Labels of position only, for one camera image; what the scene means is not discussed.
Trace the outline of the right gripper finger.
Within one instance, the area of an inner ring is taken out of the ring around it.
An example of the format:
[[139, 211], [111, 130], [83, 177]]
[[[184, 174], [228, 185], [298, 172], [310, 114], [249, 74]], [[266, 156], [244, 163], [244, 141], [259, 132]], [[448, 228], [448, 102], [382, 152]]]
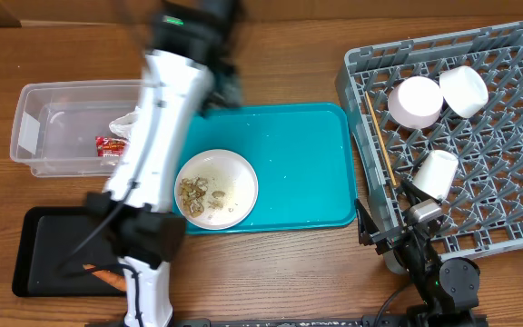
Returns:
[[400, 189], [403, 193], [405, 193], [407, 201], [411, 206], [415, 206], [416, 204], [423, 203], [427, 200], [432, 199], [430, 195], [421, 191], [412, 182], [408, 180], [403, 180], [400, 183]]
[[375, 245], [379, 241], [380, 229], [359, 199], [355, 200], [358, 221], [358, 238], [362, 245]]

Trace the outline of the white paper cup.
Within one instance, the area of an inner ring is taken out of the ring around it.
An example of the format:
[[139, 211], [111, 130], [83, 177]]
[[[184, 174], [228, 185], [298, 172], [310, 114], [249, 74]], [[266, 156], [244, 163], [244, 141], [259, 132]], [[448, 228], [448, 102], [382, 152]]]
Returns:
[[433, 150], [413, 178], [413, 184], [436, 200], [446, 200], [458, 168], [458, 157], [444, 150]]

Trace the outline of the wooden chopstick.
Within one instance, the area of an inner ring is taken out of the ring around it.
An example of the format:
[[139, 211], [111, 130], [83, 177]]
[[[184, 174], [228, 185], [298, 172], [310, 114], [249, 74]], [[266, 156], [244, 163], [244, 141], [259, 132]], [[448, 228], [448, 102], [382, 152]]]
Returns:
[[388, 171], [390, 182], [392, 184], [392, 187], [396, 188], [399, 184], [397, 183], [397, 180], [395, 178], [394, 172], [392, 170], [392, 167], [391, 167], [391, 164], [390, 164], [390, 158], [389, 158], [389, 155], [388, 155], [388, 152], [387, 152], [387, 149], [386, 149], [386, 146], [385, 146], [385, 143], [384, 143], [381, 131], [380, 131], [379, 122], [378, 122], [378, 119], [376, 117], [376, 114], [375, 114], [375, 111], [374, 111], [373, 105], [371, 103], [371, 99], [370, 99], [370, 96], [369, 96], [368, 92], [365, 92], [365, 98], [366, 98], [367, 106], [368, 106], [369, 111], [370, 111], [370, 116], [371, 116], [371, 119], [372, 119], [372, 122], [373, 122], [373, 125], [374, 125], [374, 129], [375, 129], [377, 138], [379, 140], [381, 153], [382, 153], [383, 160], [384, 160], [384, 163], [385, 163], [387, 171]]

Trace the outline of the pink bowl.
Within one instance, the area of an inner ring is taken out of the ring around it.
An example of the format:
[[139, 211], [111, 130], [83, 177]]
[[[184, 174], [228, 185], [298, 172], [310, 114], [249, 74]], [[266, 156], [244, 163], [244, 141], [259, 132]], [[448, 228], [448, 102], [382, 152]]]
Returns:
[[391, 91], [388, 111], [396, 123], [409, 129], [424, 129], [438, 120], [443, 101], [435, 81], [414, 76]]

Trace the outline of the white tissue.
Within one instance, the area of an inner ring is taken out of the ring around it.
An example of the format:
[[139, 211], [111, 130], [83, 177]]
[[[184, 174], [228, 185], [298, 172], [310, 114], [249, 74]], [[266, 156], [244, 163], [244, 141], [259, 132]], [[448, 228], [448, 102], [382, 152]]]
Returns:
[[140, 108], [135, 109], [109, 123], [109, 130], [120, 138], [128, 140], [131, 137], [133, 126], [138, 120]]

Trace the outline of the white bowl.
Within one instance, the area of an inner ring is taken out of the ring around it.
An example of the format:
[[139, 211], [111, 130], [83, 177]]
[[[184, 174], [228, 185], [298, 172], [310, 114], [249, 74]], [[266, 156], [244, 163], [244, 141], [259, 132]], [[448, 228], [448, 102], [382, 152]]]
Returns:
[[470, 118], [488, 102], [488, 88], [477, 71], [462, 65], [439, 76], [439, 88], [452, 111]]

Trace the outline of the red silver snack wrapper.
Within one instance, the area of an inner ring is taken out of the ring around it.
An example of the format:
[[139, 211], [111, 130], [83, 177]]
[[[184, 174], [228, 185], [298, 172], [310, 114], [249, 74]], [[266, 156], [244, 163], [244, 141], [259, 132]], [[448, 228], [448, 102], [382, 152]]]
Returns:
[[96, 136], [95, 146], [98, 157], [120, 157], [128, 142], [124, 139]]

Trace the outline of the orange carrot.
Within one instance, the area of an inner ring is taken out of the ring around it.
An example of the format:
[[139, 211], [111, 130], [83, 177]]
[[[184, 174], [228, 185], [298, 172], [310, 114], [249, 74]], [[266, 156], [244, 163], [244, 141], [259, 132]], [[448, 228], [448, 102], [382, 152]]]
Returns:
[[116, 290], [126, 292], [126, 280], [122, 275], [106, 269], [100, 269], [92, 264], [84, 264], [83, 268], [88, 273], [91, 273], [96, 278], [114, 287]]

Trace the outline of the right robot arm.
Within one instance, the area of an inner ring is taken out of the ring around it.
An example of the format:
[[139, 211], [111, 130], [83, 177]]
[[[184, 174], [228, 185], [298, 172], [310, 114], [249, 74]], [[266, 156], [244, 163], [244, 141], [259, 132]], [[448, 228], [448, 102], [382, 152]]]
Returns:
[[[443, 260], [431, 238], [444, 220], [441, 201], [424, 193], [413, 183], [403, 181], [400, 189], [410, 208], [403, 212], [403, 224], [382, 231], [360, 202], [355, 201], [359, 243], [374, 245], [379, 255], [392, 255], [410, 280], [380, 307], [373, 321], [363, 316], [365, 326], [486, 326], [487, 317], [476, 315], [479, 306], [480, 269], [470, 259]], [[401, 315], [386, 314], [392, 301], [409, 286], [423, 301]]]

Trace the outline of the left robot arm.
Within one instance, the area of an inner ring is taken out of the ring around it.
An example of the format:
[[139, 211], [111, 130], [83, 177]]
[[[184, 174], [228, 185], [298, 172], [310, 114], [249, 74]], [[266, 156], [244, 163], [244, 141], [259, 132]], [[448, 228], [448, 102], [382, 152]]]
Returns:
[[142, 42], [144, 68], [138, 118], [129, 143], [99, 193], [84, 206], [94, 229], [77, 245], [102, 235], [122, 270], [127, 312], [121, 326], [171, 326], [170, 266], [186, 220], [173, 212], [174, 182], [193, 117], [241, 103], [231, 59], [232, 29], [242, 6], [236, 0], [201, 1], [195, 7], [163, 2]]

